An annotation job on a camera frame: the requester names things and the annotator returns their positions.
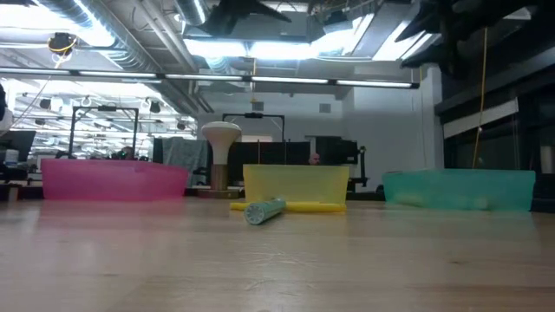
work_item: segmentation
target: ceiling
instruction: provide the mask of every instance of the ceiling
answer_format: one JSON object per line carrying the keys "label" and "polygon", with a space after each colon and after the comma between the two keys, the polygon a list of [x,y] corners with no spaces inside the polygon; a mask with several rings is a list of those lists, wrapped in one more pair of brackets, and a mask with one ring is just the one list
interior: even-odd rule
{"label": "ceiling", "polygon": [[[53,56],[47,49],[46,42],[56,32],[69,32],[77,33],[81,40],[75,46],[71,58],[61,63],[61,68],[65,69],[121,70],[121,63],[116,62],[114,53],[117,54],[122,47],[133,46],[135,52],[142,55],[144,62],[154,65],[149,67],[154,69],[149,70],[165,73],[187,73],[195,69],[201,73],[218,73],[220,69],[216,69],[213,65],[214,59],[218,59],[225,61],[224,70],[227,74],[412,82],[415,74],[409,69],[400,69],[398,61],[425,49],[438,39],[436,36],[425,36],[422,33],[403,42],[394,42],[396,36],[417,13],[419,1],[328,0],[312,1],[313,5],[309,5],[308,0],[263,2],[289,16],[293,23],[276,23],[271,19],[264,19],[263,16],[254,15],[239,21],[233,33],[226,38],[213,40],[210,37],[200,36],[198,29],[194,27],[187,26],[185,31],[182,31],[182,18],[177,13],[173,0],[80,0],[80,3],[85,6],[100,6],[101,10],[92,10],[98,13],[95,17],[103,23],[109,21],[111,25],[117,26],[117,40],[114,46],[110,46],[110,41],[104,44],[101,40],[106,37],[102,34],[105,28],[98,34],[85,33],[83,28],[79,28],[82,26],[60,19],[58,13],[52,10],[34,5],[27,7],[10,5],[11,10],[14,7],[17,9],[6,10],[7,3],[55,3],[56,5],[56,2],[0,0],[2,5],[0,66],[54,68],[59,56]],[[74,0],[60,0],[59,3],[74,3]],[[213,0],[208,0],[207,3],[217,4]],[[145,10],[141,10],[138,5],[143,6]],[[311,14],[307,15],[309,8],[311,8]],[[334,21],[332,25],[341,24],[345,29],[341,30],[342,32],[330,32],[322,36],[324,35],[322,23],[330,22],[330,13],[337,10],[345,11],[346,21],[341,23]],[[165,25],[169,28],[165,28],[160,20],[153,22],[156,14],[163,16]],[[264,36],[274,35],[278,39],[281,38],[280,44],[285,43],[285,45],[274,49],[260,48],[263,46],[262,43],[267,42]],[[213,44],[208,47],[209,49],[204,49],[203,44],[210,41],[212,43],[223,41],[227,45]],[[299,47],[308,49],[309,53],[303,56],[289,54],[292,43],[296,44],[296,49],[300,49]],[[240,51],[239,55],[233,52],[238,47],[245,51],[245,55],[241,55]],[[245,57],[255,54],[257,55],[255,62]],[[242,107],[248,102],[245,99],[260,96],[257,94],[287,94],[288,96],[321,94],[327,96],[325,99],[329,99],[326,101],[330,102],[340,101],[349,92],[349,88],[346,87],[286,83],[252,85],[243,82],[211,82],[199,83],[195,86],[190,84],[161,86],[157,83],[145,85],[129,81],[119,81],[118,84],[50,81],[41,97],[54,97],[56,102],[62,101],[62,106],[66,108],[52,111],[42,109],[38,106],[38,101],[32,101],[32,95],[38,93],[44,84],[44,81],[38,79],[39,77],[36,78],[10,77],[2,82],[10,85],[11,96],[15,96],[15,116],[22,114],[32,103],[32,114],[22,120],[18,127],[42,130],[55,128],[66,131],[70,126],[66,119],[71,114],[71,106],[88,99],[92,100],[93,106],[96,103],[140,108],[140,118],[144,120],[140,126],[143,136],[148,133],[153,135],[166,133],[195,137],[196,128],[192,120],[198,114],[218,112],[223,109],[222,107],[228,109],[229,106],[226,103],[233,105],[240,102]],[[172,91],[173,94],[167,94],[167,90]],[[149,112],[148,103],[151,101],[161,103],[159,114]],[[275,101],[276,104],[272,102],[274,101],[269,101],[266,105],[278,105],[279,101]],[[279,112],[279,109],[279,107],[272,107],[271,111]],[[184,112],[192,118],[183,117]],[[104,120],[128,118],[120,112],[111,114],[97,112],[95,115],[98,119]],[[36,118],[47,116],[50,119],[47,119],[46,126],[36,125]],[[187,121],[185,131],[176,130],[176,122],[180,119]],[[125,128],[132,126],[126,121],[110,122],[114,127],[103,129],[104,132],[127,132]],[[83,119],[78,125],[82,130],[98,130],[93,120]]]}

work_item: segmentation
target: hanging cord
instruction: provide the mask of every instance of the hanging cord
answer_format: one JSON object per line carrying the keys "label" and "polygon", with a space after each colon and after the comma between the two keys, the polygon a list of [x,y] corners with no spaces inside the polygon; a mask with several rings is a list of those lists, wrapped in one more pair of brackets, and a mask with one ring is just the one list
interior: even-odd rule
{"label": "hanging cord", "polygon": [[476,129],[476,144],[474,144],[474,156],[472,160],[472,168],[476,168],[478,160],[478,147],[480,145],[480,133],[482,131],[482,115],[484,114],[484,102],[486,101],[486,67],[487,67],[487,27],[484,28],[484,61],[482,67],[482,89],[480,98],[480,117],[478,119],[478,128]]}
{"label": "hanging cord", "polygon": [[[420,67],[420,85],[422,85],[422,80],[424,79],[424,74],[422,73],[422,66]],[[424,167],[428,168],[428,156],[426,155],[426,136],[424,133],[424,90],[420,88],[420,103],[421,103],[421,130],[422,130],[422,149],[424,150]]]}

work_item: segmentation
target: metal beam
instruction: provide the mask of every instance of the metal beam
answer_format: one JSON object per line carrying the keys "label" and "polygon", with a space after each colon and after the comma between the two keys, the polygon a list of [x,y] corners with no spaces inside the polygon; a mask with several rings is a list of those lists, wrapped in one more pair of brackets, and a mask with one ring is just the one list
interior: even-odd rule
{"label": "metal beam", "polygon": [[0,67],[0,74],[10,78],[35,77],[52,80],[86,80],[102,79],[117,82],[153,83],[160,81],[242,81],[256,83],[285,83],[297,85],[362,87],[362,88],[418,88],[419,82],[413,81],[371,81],[348,80],[334,78],[298,78],[275,77],[261,75],[202,75],[202,74],[162,74],[162,73],[132,73],[121,71],[74,70],[74,69],[45,69],[45,68],[7,68]]}

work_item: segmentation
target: lamp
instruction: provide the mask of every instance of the lamp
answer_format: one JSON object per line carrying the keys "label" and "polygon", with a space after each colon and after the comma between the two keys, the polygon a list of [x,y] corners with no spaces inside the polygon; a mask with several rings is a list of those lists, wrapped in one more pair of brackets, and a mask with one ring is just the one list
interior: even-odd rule
{"label": "lamp", "polygon": [[238,198],[237,191],[227,190],[227,154],[229,147],[241,135],[236,124],[214,121],[202,127],[202,134],[210,142],[213,151],[210,190],[199,191],[201,197]]}

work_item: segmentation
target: table surface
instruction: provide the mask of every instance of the table surface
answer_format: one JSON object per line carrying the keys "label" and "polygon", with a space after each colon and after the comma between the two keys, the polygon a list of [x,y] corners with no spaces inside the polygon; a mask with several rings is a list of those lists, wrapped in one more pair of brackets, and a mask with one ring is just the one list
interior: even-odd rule
{"label": "table surface", "polygon": [[555,311],[553,215],[228,205],[4,204],[0,311]]}

